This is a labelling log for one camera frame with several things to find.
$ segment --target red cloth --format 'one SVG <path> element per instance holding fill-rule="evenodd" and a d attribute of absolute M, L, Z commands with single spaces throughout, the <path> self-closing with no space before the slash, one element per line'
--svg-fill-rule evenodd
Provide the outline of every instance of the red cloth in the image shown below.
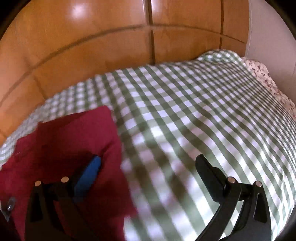
<path fill-rule="evenodd" d="M 19 139 L 0 171 L 0 200 L 17 199 L 12 212 L 22 240 L 28 200 L 34 183 L 58 182 L 101 157 L 98 177 L 79 205 L 82 216 L 100 240 L 124 240 L 123 222 L 135 214 L 128 184 L 120 169 L 121 142 L 106 106 L 68 115 L 47 123 Z"/>

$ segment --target floral pillowcase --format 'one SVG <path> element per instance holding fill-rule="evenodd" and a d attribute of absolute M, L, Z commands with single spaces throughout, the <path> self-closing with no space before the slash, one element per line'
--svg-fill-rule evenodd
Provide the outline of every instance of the floral pillowcase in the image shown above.
<path fill-rule="evenodd" d="M 296 106 L 283 92 L 281 92 L 269 75 L 263 63 L 242 58 L 252 75 L 286 108 L 288 113 L 296 121 Z"/>

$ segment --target checkered blanket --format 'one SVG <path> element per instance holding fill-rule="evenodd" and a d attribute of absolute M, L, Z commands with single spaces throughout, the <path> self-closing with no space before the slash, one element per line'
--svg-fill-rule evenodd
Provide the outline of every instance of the checkered blanket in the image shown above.
<path fill-rule="evenodd" d="M 273 239 L 285 225 L 296 199 L 296 122 L 237 54 L 211 51 L 80 82 L 32 113 L 0 149 L 0 162 L 37 122 L 100 105 L 118 127 L 122 169 L 139 212 L 125 220 L 127 240 L 197 238 L 218 208 L 195 170 L 201 153 L 226 176 L 263 183 Z"/>

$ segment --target silver bolt head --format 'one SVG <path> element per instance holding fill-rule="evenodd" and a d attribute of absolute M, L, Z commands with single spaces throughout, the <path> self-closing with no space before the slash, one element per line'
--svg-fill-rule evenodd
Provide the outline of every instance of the silver bolt head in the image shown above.
<path fill-rule="evenodd" d="M 37 181 L 37 182 L 35 182 L 35 186 L 36 187 L 39 187 L 41 185 L 41 181 Z"/>
<path fill-rule="evenodd" d="M 61 179 L 61 182 L 62 183 L 67 183 L 69 181 L 69 178 L 68 177 L 63 177 L 62 179 Z"/>
<path fill-rule="evenodd" d="M 256 181 L 255 184 L 257 187 L 262 187 L 262 183 L 260 181 Z"/>
<path fill-rule="evenodd" d="M 234 177 L 228 177 L 227 178 L 227 181 L 234 184 L 236 182 L 235 178 Z"/>

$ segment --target white wall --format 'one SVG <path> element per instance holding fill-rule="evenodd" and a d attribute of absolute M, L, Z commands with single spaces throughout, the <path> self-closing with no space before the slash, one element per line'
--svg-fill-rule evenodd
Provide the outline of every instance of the white wall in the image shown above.
<path fill-rule="evenodd" d="M 296 40 L 265 0 L 249 0 L 249 8 L 245 56 L 264 63 L 279 89 L 296 103 Z"/>

